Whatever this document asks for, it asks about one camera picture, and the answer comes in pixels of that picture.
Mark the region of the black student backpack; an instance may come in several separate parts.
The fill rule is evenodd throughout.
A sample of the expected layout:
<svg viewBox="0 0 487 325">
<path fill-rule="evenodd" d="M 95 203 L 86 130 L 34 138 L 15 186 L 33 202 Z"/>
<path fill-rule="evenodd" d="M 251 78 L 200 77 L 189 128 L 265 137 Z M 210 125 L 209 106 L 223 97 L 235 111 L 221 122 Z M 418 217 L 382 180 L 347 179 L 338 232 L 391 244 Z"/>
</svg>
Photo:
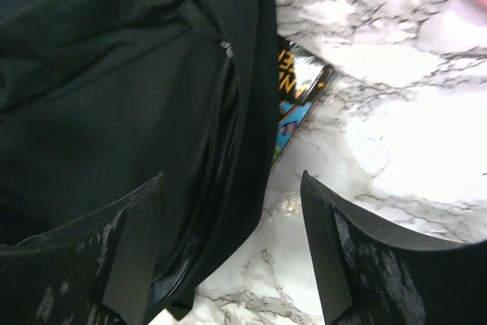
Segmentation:
<svg viewBox="0 0 487 325">
<path fill-rule="evenodd" d="M 1 247 L 161 174 L 142 324 L 184 317 L 260 219 L 278 55 L 275 0 L 1 0 Z"/>
</svg>

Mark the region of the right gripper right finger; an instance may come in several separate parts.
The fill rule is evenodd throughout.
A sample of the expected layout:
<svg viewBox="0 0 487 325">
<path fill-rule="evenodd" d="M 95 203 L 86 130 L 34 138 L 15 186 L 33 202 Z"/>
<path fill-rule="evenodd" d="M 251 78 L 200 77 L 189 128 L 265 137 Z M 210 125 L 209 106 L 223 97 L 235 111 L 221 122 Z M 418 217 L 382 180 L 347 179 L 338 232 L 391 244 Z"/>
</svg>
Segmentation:
<svg viewBox="0 0 487 325">
<path fill-rule="evenodd" d="M 397 225 L 309 174 L 301 206 L 328 324 L 486 322 L 486 244 L 461 244 Z"/>
</svg>

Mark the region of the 169-storey treehouse book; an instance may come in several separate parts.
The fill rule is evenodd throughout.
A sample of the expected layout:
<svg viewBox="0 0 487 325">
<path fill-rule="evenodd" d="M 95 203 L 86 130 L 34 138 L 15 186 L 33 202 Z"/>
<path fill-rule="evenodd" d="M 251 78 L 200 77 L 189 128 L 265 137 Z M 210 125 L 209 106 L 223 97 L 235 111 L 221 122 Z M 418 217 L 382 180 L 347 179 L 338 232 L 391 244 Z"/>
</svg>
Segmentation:
<svg viewBox="0 0 487 325">
<path fill-rule="evenodd" d="M 316 102 L 337 76 L 335 67 L 296 43 L 279 38 L 279 123 L 272 163 L 298 134 Z"/>
</svg>

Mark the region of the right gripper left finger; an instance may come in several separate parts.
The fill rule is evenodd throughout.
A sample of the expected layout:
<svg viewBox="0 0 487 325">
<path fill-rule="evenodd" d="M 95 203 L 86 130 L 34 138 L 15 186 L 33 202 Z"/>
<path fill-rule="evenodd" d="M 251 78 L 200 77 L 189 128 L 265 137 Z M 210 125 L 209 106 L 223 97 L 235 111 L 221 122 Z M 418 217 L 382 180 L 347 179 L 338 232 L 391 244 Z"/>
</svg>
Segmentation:
<svg viewBox="0 0 487 325">
<path fill-rule="evenodd" d="M 142 324 L 163 176 L 59 228 L 1 247 L 3 324 Z"/>
</svg>

